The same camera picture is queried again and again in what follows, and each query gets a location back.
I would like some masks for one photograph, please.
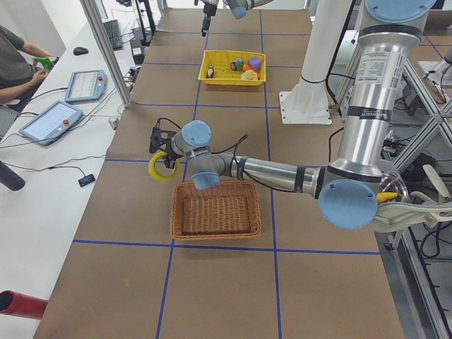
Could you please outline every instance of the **person's arm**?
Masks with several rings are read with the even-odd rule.
[[[36,44],[32,44],[31,42],[25,41],[23,43],[23,46],[19,49],[20,51],[27,53],[33,57],[54,57],[52,53],[49,53],[48,51],[42,49],[41,47],[37,46]]]
[[[8,87],[4,88],[3,90],[0,90],[0,105],[6,104],[7,102],[10,102],[13,99],[17,99],[23,93],[27,92],[28,90],[31,90],[35,86],[40,85],[47,77],[47,74],[48,73],[46,71],[38,71],[35,74],[33,74],[32,79],[27,83],[23,83],[22,85]]]

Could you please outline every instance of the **yellow bin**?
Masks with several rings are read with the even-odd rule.
[[[252,57],[258,57],[262,62],[261,78],[258,80],[242,80],[240,77],[243,72],[233,71],[230,68],[230,64],[237,58],[242,58],[246,64]],[[215,72],[213,78],[207,78],[207,70],[210,66],[213,66]],[[241,51],[204,51],[203,63],[201,64],[198,80],[210,85],[260,85],[266,81],[266,55]]]

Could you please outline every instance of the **yellow ring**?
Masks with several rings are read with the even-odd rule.
[[[150,175],[151,178],[153,178],[157,182],[168,182],[170,180],[173,180],[179,174],[180,166],[179,166],[179,161],[178,160],[176,160],[176,166],[172,170],[171,175],[169,175],[167,177],[164,176],[164,175],[161,175],[155,169],[155,163],[157,162],[157,160],[161,159],[166,154],[167,153],[165,153],[163,151],[160,151],[160,152],[154,154],[154,156],[149,161],[149,165],[148,165],[149,175]]]

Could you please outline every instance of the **brown basket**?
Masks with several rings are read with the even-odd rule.
[[[251,182],[222,182],[204,191],[193,183],[173,193],[171,236],[180,240],[241,239],[261,232],[256,187]]]

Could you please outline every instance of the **red cup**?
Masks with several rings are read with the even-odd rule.
[[[13,291],[0,293],[0,314],[41,320],[47,300]]]

